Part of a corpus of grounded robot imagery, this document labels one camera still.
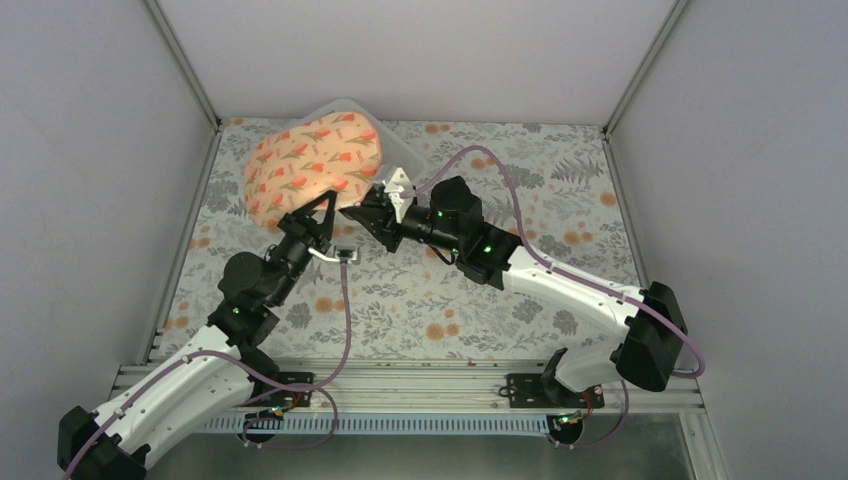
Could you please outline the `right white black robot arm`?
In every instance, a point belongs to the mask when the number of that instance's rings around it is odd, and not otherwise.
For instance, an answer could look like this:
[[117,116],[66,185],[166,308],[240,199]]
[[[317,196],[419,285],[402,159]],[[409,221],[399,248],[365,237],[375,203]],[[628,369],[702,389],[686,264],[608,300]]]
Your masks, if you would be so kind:
[[565,407],[580,392],[619,380],[651,392],[666,389],[686,331],[670,287],[609,282],[532,252],[519,235],[485,221],[481,199],[461,177],[436,184],[426,206],[406,191],[403,184],[375,186],[342,213],[389,252],[405,239],[448,250],[467,279],[546,300],[603,332],[589,346],[553,354],[541,382],[549,404]]

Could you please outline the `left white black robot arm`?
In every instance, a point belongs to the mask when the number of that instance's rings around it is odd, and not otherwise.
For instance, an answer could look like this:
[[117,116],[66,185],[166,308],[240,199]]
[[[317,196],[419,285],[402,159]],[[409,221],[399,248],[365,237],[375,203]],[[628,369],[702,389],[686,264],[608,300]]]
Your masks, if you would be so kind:
[[92,411],[76,406],[61,419],[57,463],[66,479],[142,479],[158,456],[221,412],[263,405],[284,384],[260,346],[311,260],[328,251],[337,194],[326,191],[278,225],[284,235],[262,256],[239,252],[225,264],[223,299],[185,346],[147,377]]

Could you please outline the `peach floral mesh laundry bag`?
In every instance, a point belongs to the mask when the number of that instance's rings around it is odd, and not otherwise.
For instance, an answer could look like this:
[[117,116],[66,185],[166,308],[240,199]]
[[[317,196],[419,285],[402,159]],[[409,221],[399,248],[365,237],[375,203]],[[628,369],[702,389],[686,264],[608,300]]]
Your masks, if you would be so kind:
[[263,138],[244,167],[244,200],[257,226],[276,222],[326,191],[336,206],[361,201],[383,162],[375,124],[365,114],[342,111]]

